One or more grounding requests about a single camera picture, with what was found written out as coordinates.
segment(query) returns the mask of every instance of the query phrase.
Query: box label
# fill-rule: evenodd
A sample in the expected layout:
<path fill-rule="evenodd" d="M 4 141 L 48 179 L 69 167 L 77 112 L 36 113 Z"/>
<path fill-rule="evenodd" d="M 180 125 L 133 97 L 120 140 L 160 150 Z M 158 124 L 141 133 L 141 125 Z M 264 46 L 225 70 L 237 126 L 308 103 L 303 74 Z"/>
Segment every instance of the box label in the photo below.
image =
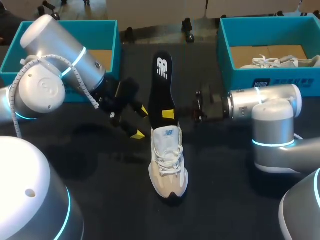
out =
<path fill-rule="evenodd" d="M 257 78 L 253 81 L 253 88 L 261 88 L 270 85 L 270 78 Z"/>
<path fill-rule="evenodd" d="M 298 78 L 298 79 L 275 79 L 273 85 L 294 84 L 298 88 L 311 88 L 314 83 L 313 78 Z"/>

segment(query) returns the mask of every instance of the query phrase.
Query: glowing blue ring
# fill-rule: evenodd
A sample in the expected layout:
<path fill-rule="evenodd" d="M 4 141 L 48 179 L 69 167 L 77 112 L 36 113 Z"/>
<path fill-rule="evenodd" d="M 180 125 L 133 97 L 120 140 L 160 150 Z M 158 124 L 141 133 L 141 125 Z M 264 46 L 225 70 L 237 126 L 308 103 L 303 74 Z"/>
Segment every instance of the glowing blue ring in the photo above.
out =
<path fill-rule="evenodd" d="M 12 85 L 8 88 L 8 90 L 6 91 L 6 101 L 8 102 L 9 105 L 9 110 L 11 111 L 11 104 L 10 104 L 10 100 L 9 100 L 9 92 L 11 90 Z M 17 115 L 19 118 L 21 119 L 25 119 L 25 120 L 36 120 L 38 118 L 29 118 L 29 117 L 25 117 L 20 115 L 19 113 L 15 112 L 15 115 Z"/>
<path fill-rule="evenodd" d="M 58 233 L 58 235 L 54 238 L 54 240 L 58 240 L 60 238 L 60 236 L 62 235 L 62 233 L 64 232 L 66 226 L 67 226 L 67 223 L 68 223 L 68 220 L 69 220 L 69 217 L 70 217 L 70 211 L 71 211 L 71 197 L 70 197 L 70 193 L 68 191 L 68 188 L 66 188 L 66 191 L 68 193 L 68 199 L 69 199 L 69 206 L 68 206 L 68 212 L 66 214 L 66 217 L 65 217 L 65 220 L 64 220 L 64 224 L 60 230 L 60 232 Z"/>
<path fill-rule="evenodd" d="M 262 104 L 262 99 L 261 99 L 261 92 L 260 89 L 258 87 L 255 87 L 256 92 L 258 93 L 258 97 L 259 97 L 259 104 Z"/>
<path fill-rule="evenodd" d="M 87 49 L 86 47 L 84 46 L 80 55 L 76 58 L 76 60 L 72 63 L 72 65 L 75 67 L 79 62 L 80 60 L 82 59 L 82 57 L 85 55 L 85 53 L 87 52 Z M 62 73 L 62 77 L 64 77 L 65 75 L 67 75 L 69 72 L 71 71 L 71 67 L 67 68 L 67 70 L 65 70 L 63 73 Z"/>
<path fill-rule="evenodd" d="M 318 175 L 319 175 L 319 172 L 320 172 L 320 168 L 315 173 L 313 186 L 314 186 L 315 199 L 316 199 L 316 201 L 317 201 L 317 203 L 319 205 L 319 208 L 320 208 L 320 196 L 319 196 L 319 190 L 318 190 Z"/>
<path fill-rule="evenodd" d="M 292 141 L 287 142 L 287 143 L 281 143 L 281 144 L 265 144 L 265 143 L 256 142 L 253 139 L 252 139 L 252 142 L 255 145 L 258 145 L 258 146 L 261 146 L 261 147 L 281 148 L 281 147 L 286 147 L 286 146 L 289 146 L 289 145 L 293 144 L 295 142 L 295 140 L 292 140 Z"/>

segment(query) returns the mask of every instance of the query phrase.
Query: yellow tab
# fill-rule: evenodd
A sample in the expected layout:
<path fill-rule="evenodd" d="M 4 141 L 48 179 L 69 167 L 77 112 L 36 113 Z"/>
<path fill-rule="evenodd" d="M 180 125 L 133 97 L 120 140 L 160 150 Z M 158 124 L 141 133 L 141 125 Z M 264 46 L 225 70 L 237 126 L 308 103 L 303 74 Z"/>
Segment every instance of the yellow tab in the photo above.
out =
<path fill-rule="evenodd" d="M 140 140 L 140 139 L 143 139 L 144 137 L 145 137 L 145 135 L 142 132 L 140 132 L 139 130 L 137 130 L 136 134 L 133 135 L 131 138 Z"/>
<path fill-rule="evenodd" d="M 162 111 L 162 117 L 164 119 L 173 119 L 173 120 L 175 120 L 175 111 L 173 109 L 171 109 L 171 110 L 163 110 Z"/>
<path fill-rule="evenodd" d="M 145 112 L 145 114 L 149 115 L 148 112 L 147 112 L 147 110 L 145 109 L 145 107 L 144 107 L 143 105 L 142 105 L 141 109 L 142 109 L 142 111 Z"/>

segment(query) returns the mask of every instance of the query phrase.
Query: shoe box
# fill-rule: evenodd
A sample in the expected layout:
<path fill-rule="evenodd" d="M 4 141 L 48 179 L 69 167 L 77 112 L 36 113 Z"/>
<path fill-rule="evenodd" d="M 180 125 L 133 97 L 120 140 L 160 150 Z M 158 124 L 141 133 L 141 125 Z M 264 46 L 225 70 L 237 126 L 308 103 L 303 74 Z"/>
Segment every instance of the shoe box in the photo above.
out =
<path fill-rule="evenodd" d="M 22 22 L 2 66 L 0 66 L 0 78 L 5 86 L 12 84 L 23 67 L 20 60 L 25 59 L 27 53 L 20 46 L 20 40 L 32 23 L 32 21 Z M 59 23 L 105 67 L 107 75 L 111 75 L 115 79 L 120 78 L 122 49 L 116 20 L 78 20 L 59 21 Z M 85 96 L 66 86 L 65 102 L 81 103 L 87 101 Z"/>
<path fill-rule="evenodd" d="M 302 60 L 320 55 L 320 22 L 315 16 L 221 18 L 217 58 L 227 91 L 295 84 L 303 97 L 320 96 L 320 67 L 240 69 L 260 55 Z"/>

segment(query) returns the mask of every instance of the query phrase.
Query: white cable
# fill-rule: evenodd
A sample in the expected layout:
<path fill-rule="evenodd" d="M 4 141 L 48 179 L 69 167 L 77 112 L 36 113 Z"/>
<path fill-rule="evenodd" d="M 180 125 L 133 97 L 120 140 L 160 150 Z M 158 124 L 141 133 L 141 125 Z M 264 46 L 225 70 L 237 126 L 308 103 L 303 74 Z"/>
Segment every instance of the white cable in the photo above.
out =
<path fill-rule="evenodd" d="M 41 56 L 41 58 L 44 59 L 58 59 L 61 62 L 64 62 L 68 65 L 69 68 L 71 68 L 71 70 L 74 72 L 76 79 L 81 87 L 81 89 L 83 90 L 83 93 L 86 95 L 86 97 L 89 99 L 89 101 L 91 102 L 91 104 L 93 105 L 93 107 L 95 109 L 99 108 L 99 104 L 97 103 L 97 101 L 91 96 L 91 94 L 89 93 L 86 85 L 84 84 L 78 70 L 73 66 L 73 64 L 68 61 L 67 59 L 65 59 L 64 57 L 58 56 L 58 55 L 45 55 L 45 56 Z M 20 139 L 22 139 L 22 134 L 21 134 L 21 130 L 20 130 L 20 126 L 18 123 L 18 118 L 17 118 L 17 114 L 16 114 L 16 110 L 15 110 L 15 99 L 16 99 L 16 91 L 17 91 L 17 87 L 19 86 L 20 80 L 22 79 L 22 77 L 26 74 L 26 72 L 32 68 L 33 66 L 39 64 L 41 62 L 40 59 L 35 59 L 32 60 L 30 62 L 28 62 L 21 70 L 20 72 L 17 74 L 17 76 L 15 77 L 12 86 L 10 88 L 10 93 L 9 93 L 9 102 L 10 102 L 10 109 L 11 109 L 11 116 L 12 116 L 12 120 L 13 120 L 13 124 L 14 124 L 14 128 L 15 128 L 15 132 L 16 132 L 16 136 Z"/>
<path fill-rule="evenodd" d="M 303 140 L 303 138 L 301 136 L 299 136 L 298 134 L 294 134 L 293 137 L 294 137 L 294 139 Z"/>

